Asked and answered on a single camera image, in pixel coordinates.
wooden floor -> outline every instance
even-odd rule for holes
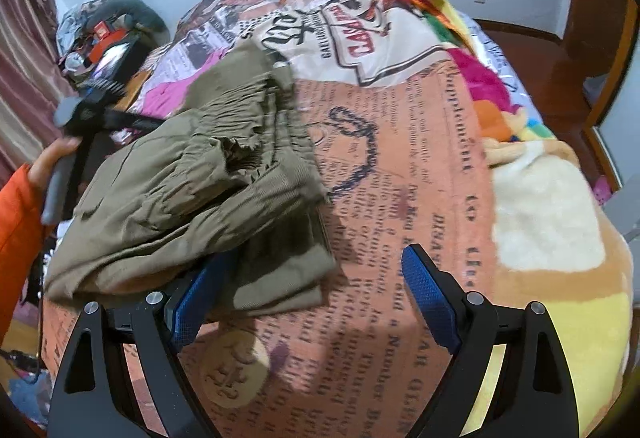
[[[486,33],[502,48],[545,125],[574,148],[582,172],[593,186],[602,172],[581,133],[590,112],[582,96],[587,70],[552,41],[508,32]]]

plush blanket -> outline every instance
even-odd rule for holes
[[[405,287],[400,255],[411,242],[494,304],[547,306],[583,434],[618,394],[631,314],[625,243],[568,146],[482,138],[489,131],[447,51],[453,44],[473,56],[464,23],[432,3],[452,36],[445,43],[416,2],[427,6],[203,0],[143,86],[138,108],[145,92],[193,75],[213,50],[254,37],[292,66],[331,189],[322,215],[344,275],[327,285],[326,305],[205,325],[180,354],[224,436],[404,437],[450,359]],[[74,316],[47,304],[45,317],[46,362],[56,371]],[[494,350],[465,431],[482,423],[503,353]],[[145,420],[159,431],[135,349],[127,354]]]

folded clothing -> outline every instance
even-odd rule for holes
[[[326,189],[290,68],[243,42],[191,85],[183,108],[98,169],[45,294],[114,304],[242,245],[219,313],[321,302],[318,283],[336,264],[318,230]]]

pink fabric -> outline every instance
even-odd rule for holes
[[[184,102],[189,85],[225,55],[226,50],[214,50],[197,72],[191,77],[177,82],[163,82],[146,92],[142,103],[142,114],[156,118],[167,118]]]
[[[604,206],[604,204],[613,196],[606,176],[600,176],[598,178],[596,185],[593,186],[593,195],[596,197],[598,205],[601,207]]]
[[[460,48],[451,48],[447,51],[458,65],[474,101],[490,100],[499,110],[516,113],[519,106],[511,103],[509,92],[500,77]]]

yellow object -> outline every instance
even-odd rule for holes
[[[625,293],[587,302],[544,301],[569,364],[578,405],[580,435],[615,394],[623,367],[631,313]],[[494,346],[473,411],[462,434],[482,426],[498,383],[505,346]]]
[[[2,342],[2,348],[4,350],[20,350],[34,355],[38,349],[37,329],[12,319],[9,331]],[[9,389],[9,380],[12,378],[18,378],[18,375],[0,358],[0,384],[5,391]]]
[[[260,392],[270,370],[262,341],[251,332],[232,330],[214,340],[200,365],[207,398],[226,409],[242,407]]]
[[[518,108],[515,114],[508,113],[507,111],[502,111],[501,113],[504,123],[509,126],[514,135],[517,136],[519,132],[527,127],[529,116],[525,108]]]
[[[462,21],[458,12],[447,0],[426,0],[433,7],[434,11],[442,14],[452,25],[452,29],[456,32],[460,38],[464,41],[465,45],[473,55],[476,55],[474,50],[474,44],[471,40],[471,33],[466,27],[465,22]]]
[[[542,137],[536,135],[531,129],[523,128],[521,131],[518,131],[516,136],[521,139],[523,142],[533,142],[534,140],[542,140]]]

